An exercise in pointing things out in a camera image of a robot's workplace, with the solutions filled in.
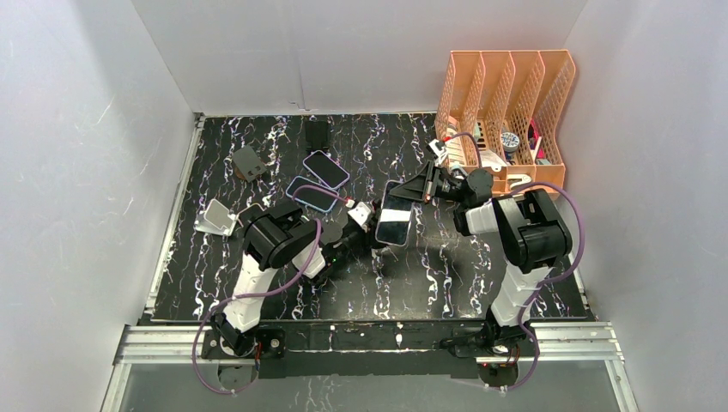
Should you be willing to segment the purple back magsafe phone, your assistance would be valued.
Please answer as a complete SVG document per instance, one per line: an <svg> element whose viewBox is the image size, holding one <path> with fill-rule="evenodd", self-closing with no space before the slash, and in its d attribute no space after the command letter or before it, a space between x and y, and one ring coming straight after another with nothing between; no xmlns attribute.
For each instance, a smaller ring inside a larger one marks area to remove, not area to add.
<svg viewBox="0 0 728 412"><path fill-rule="evenodd" d="M374 235L381 244L405 246L408 242L414 202L391 194L398 185L400 182L396 180L388 180L385 184Z"/></svg>

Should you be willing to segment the purple case phone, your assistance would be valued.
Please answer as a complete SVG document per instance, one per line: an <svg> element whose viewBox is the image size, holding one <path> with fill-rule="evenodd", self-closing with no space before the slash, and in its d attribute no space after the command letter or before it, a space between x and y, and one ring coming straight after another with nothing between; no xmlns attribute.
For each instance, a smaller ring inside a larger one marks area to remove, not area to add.
<svg viewBox="0 0 728 412"><path fill-rule="evenodd" d="M349 182L350 174L321 150L311 152L302 164L311 175L332 190L338 190Z"/></svg>

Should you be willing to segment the orange desk file organizer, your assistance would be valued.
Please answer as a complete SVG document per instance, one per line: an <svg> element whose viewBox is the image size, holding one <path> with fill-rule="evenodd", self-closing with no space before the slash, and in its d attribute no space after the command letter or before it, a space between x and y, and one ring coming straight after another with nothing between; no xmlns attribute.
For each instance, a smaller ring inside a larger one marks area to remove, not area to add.
<svg viewBox="0 0 728 412"><path fill-rule="evenodd" d="M446 78L434 121L436 136L446 137L450 116L459 122L465 171L484 169L494 176L494 193L509 192L507 175L525 173L532 182L547 182L553 198L564 185L566 165L557 144L562 111L569 99L576 65L567 50L451 51ZM528 142L528 129L534 120L542 136L542 153L534 161ZM478 124L479 147L473 137ZM520 137L519 149L505 153L501 133ZM499 173L480 164L479 151L491 149L508 164Z"/></svg>

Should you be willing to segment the pink case phone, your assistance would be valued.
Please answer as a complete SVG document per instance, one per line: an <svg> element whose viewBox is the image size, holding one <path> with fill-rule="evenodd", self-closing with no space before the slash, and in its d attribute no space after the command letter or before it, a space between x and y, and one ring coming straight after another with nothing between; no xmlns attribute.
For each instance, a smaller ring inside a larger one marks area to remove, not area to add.
<svg viewBox="0 0 728 412"><path fill-rule="evenodd" d="M264 209L259 203L253 203L237 214L237 222L241 227L247 227L259 217L263 216L265 211L266 209Z"/></svg>

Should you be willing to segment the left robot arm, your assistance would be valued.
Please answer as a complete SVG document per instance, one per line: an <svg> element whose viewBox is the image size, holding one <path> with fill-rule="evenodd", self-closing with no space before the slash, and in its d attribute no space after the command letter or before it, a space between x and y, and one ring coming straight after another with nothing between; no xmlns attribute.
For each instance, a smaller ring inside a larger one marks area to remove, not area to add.
<svg viewBox="0 0 728 412"><path fill-rule="evenodd" d="M210 311L208 347L235 357L250 357L259 349L271 348L263 341L258 324L265 298L293 285L288 281L276 289L270 286L284 266L295 267L295 280L322 282L355 258L382 248L374 238L377 204L349 199L345 207L347 221L330 240L323 238L324 225L307 219L292 202L269 209L254 204L242 212L241 271L232 297Z"/></svg>

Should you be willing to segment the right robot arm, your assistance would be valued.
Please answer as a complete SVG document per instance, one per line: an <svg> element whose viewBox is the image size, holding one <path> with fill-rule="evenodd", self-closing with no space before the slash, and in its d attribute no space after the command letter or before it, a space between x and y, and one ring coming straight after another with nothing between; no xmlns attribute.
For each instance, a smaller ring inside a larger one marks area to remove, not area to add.
<svg viewBox="0 0 728 412"><path fill-rule="evenodd" d="M434 198L457 205L453 222L463 236L497 233L507 263L499 293L479 329L461 327L440 347L457 357L504 355L535 339L531 307L549 274L573 248L573 238L551 199L547 183L518 185L493 193L494 177L476 169L456 178L432 162L412 178L385 189L383 200L426 203Z"/></svg>

